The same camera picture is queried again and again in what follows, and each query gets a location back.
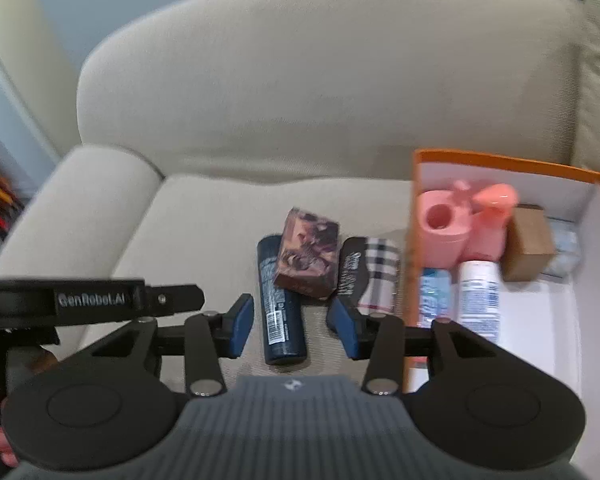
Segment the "metal screw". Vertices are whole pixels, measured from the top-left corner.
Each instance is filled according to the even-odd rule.
[[[189,387],[192,394],[199,397],[213,397],[222,391],[222,384],[213,379],[199,379]]]
[[[384,377],[371,379],[366,384],[366,389],[374,395],[391,395],[398,391],[398,383]]]

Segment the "dark blue bottle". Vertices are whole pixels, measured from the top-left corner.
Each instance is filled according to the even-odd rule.
[[[262,343],[268,365],[288,365],[306,359],[300,295],[273,284],[281,241],[281,235],[269,235],[258,243]]]

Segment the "orange box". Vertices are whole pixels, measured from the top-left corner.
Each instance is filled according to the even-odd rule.
[[[422,252],[416,225],[417,197],[449,189],[462,178],[476,185],[504,182],[520,202],[538,204],[547,216],[576,222],[582,262],[568,279],[500,286],[499,344],[570,386],[583,400],[587,427],[577,462],[600,457],[600,173],[571,166],[457,150],[417,150],[404,267],[402,316],[418,321]],[[417,389],[426,370],[406,359],[406,390]]]

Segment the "checkered pattern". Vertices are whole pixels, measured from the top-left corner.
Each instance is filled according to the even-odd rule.
[[[398,247],[391,240],[367,238],[365,264],[369,272],[369,283],[358,303],[358,311],[360,314],[392,313],[400,264]]]

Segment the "pink object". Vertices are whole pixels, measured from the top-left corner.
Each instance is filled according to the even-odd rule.
[[[504,252],[507,223],[518,205],[518,194],[508,184],[496,184],[475,194],[473,200],[482,209],[472,216],[471,234],[461,260],[497,262]]]
[[[450,269],[469,239],[469,185],[456,180],[453,189],[426,191],[418,197],[418,225],[425,267]]]

